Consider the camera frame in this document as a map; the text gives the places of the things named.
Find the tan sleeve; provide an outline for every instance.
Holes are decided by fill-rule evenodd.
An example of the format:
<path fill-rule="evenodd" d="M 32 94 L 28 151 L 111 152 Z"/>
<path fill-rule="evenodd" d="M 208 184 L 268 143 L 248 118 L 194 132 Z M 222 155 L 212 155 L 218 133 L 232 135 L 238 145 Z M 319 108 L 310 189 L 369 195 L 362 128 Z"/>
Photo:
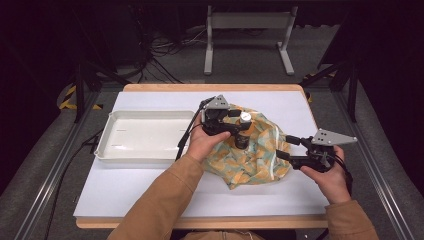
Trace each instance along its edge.
<path fill-rule="evenodd" d="M 332 240 L 378 239 L 372 222 L 357 201 L 332 204 L 326 210 Z"/>
<path fill-rule="evenodd" d="M 108 239 L 169 239 L 202 175 L 199 162 L 181 157 L 156 178 Z"/>

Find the white tray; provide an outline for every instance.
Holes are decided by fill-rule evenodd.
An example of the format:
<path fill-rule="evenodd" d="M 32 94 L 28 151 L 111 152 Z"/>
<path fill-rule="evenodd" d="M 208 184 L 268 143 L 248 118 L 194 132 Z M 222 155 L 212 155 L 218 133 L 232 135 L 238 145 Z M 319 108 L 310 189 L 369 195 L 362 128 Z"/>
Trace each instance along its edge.
<path fill-rule="evenodd" d="M 94 154 L 105 162 L 171 163 L 193 115 L 192 111 L 114 111 Z"/>

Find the person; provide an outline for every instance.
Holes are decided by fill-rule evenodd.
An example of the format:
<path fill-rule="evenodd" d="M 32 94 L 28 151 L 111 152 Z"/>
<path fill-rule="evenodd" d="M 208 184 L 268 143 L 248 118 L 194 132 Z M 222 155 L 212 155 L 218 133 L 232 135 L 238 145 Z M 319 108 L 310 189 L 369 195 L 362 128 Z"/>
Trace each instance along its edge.
<path fill-rule="evenodd" d="M 229 132 L 207 135 L 196 118 L 186 154 L 165 170 L 128 211 L 122 222 L 110 233 L 109 240 L 169 239 L 173 226 L 184 212 L 197 184 L 203 175 L 202 162 L 221 141 L 230 137 Z M 344 159 L 344 152 L 335 146 L 336 154 Z M 335 164 L 326 173 L 303 166 L 304 174 L 315 180 L 330 205 L 326 207 L 331 239 L 378 239 L 373 224 L 352 200 L 346 188 L 343 169 Z M 184 240 L 196 239 L 263 239 L 253 232 L 242 231 L 193 231 Z"/>

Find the plastic bag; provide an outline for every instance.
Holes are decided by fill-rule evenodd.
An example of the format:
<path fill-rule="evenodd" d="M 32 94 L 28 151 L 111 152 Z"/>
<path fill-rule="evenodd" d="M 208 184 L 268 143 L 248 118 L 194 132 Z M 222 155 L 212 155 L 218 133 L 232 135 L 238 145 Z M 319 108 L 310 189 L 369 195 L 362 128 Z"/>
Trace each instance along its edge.
<path fill-rule="evenodd" d="M 288 161 L 277 158 L 275 150 L 290 152 L 285 142 L 286 134 L 262 113 L 253 109 L 230 104 L 231 109 L 240 109 L 252 116 L 254 124 L 249 146 L 238 149 L 234 137 L 216 145 L 206 157 L 205 171 L 222 177 L 230 189 L 241 184 L 263 184 L 278 181 L 287 173 Z M 224 122 L 235 123 L 237 118 L 225 117 Z"/>

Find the hand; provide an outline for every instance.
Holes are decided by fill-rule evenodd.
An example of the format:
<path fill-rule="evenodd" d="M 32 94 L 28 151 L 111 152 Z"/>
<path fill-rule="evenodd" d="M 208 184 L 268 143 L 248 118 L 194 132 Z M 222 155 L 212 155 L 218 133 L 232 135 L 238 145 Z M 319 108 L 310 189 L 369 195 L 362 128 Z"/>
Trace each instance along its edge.
<path fill-rule="evenodd" d="M 334 152 L 344 161 L 343 149 L 339 146 L 334 146 Z M 301 167 L 300 171 L 312 178 L 318 184 L 319 189 L 330 204 L 351 200 L 346 187 L 346 176 L 343 168 L 339 164 L 334 163 L 334 166 L 325 173 L 317 172 L 306 166 Z"/>
<path fill-rule="evenodd" d="M 197 116 L 193 124 L 193 129 L 190 134 L 190 145 L 187 149 L 187 154 L 196 159 L 200 163 L 212 151 L 212 148 L 231 136 L 230 132 L 223 132 L 214 136 L 206 134 L 200 123 L 200 114 Z"/>

